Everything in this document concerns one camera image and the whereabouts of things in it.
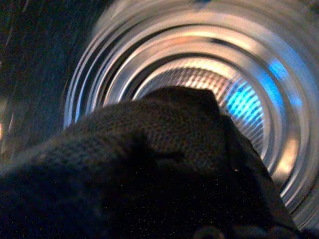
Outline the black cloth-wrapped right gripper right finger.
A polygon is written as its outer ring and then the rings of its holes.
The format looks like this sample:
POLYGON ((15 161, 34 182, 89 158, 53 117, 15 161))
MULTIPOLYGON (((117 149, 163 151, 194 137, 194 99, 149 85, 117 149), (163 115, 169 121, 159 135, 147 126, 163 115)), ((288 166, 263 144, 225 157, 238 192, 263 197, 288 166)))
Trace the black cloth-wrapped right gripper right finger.
POLYGON ((129 103, 132 239, 233 235, 240 219, 227 118, 208 90, 169 87, 129 103))

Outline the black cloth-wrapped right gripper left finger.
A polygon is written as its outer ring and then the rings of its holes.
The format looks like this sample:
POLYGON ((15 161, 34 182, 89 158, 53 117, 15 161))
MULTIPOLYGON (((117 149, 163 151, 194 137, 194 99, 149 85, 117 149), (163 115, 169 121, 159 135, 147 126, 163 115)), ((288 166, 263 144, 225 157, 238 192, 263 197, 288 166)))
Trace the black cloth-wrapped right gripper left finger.
POLYGON ((3 239, 158 239, 160 103, 102 108, 0 168, 3 239))

